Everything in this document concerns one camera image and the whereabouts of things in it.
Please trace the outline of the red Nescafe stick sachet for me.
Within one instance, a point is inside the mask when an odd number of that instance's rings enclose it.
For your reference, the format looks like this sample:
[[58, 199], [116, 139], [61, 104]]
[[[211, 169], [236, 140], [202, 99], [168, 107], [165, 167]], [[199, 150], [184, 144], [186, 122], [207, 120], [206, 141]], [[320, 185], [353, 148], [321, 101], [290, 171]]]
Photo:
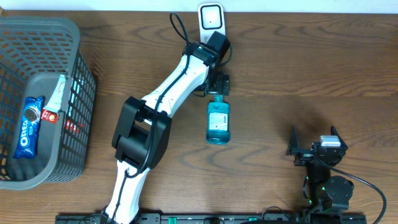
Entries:
[[41, 112], [41, 120], [56, 124], [58, 121], [58, 114], [43, 108]]

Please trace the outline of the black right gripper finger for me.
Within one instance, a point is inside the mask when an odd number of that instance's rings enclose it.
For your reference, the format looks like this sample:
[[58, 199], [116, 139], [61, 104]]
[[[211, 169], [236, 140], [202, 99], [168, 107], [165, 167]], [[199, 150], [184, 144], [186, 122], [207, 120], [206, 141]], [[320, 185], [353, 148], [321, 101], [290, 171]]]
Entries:
[[347, 144], [344, 142], [344, 140], [338, 134], [338, 132], [334, 126], [332, 126], [330, 128], [330, 135], [332, 136], [332, 143], [331, 143], [330, 147], [338, 148], [339, 150], [343, 150], [343, 151], [348, 150]]
[[295, 156], [299, 153], [299, 141], [297, 139], [297, 131], [295, 126], [292, 128], [292, 134], [287, 146], [286, 156]]

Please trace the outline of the white wet wipes pack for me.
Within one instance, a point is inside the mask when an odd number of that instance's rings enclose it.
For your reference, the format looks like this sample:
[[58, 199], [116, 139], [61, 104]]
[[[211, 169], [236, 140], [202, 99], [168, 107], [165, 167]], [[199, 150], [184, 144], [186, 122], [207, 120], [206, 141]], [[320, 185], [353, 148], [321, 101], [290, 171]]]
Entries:
[[45, 110], [53, 113], [58, 113], [60, 111], [66, 80], [66, 76], [61, 74], [49, 102], [44, 106]]

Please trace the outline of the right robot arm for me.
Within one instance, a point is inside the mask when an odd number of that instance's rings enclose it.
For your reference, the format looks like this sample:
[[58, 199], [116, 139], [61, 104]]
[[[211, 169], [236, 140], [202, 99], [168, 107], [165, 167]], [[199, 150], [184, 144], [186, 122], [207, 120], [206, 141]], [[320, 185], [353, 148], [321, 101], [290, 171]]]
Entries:
[[310, 149], [299, 147], [296, 129], [292, 130], [286, 154], [295, 157], [295, 166], [306, 168], [303, 196], [310, 202], [308, 208], [296, 214], [298, 222], [343, 222], [342, 214], [349, 209], [354, 185], [340, 175], [331, 175], [331, 169], [341, 162], [347, 150], [347, 145], [333, 126], [331, 134], [320, 136]]

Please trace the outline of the blue mouthwash bottle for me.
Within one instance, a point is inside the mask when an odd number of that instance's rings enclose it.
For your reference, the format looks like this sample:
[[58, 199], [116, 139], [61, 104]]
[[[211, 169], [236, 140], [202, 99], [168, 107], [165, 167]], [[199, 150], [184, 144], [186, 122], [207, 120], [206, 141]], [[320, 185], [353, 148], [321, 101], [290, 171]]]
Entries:
[[206, 141], [209, 144], [227, 144], [230, 140], [229, 131], [230, 105], [225, 102], [223, 95], [215, 95], [208, 104], [208, 124]]

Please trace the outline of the blue Oreo cookie pack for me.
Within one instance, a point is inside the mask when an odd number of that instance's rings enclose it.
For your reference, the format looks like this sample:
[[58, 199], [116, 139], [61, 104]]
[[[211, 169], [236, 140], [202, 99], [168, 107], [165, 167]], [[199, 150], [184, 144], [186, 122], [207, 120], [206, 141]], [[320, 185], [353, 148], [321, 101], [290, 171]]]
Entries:
[[14, 159], [33, 159], [35, 157], [44, 99], [43, 96], [37, 98], [28, 96], [25, 99]]

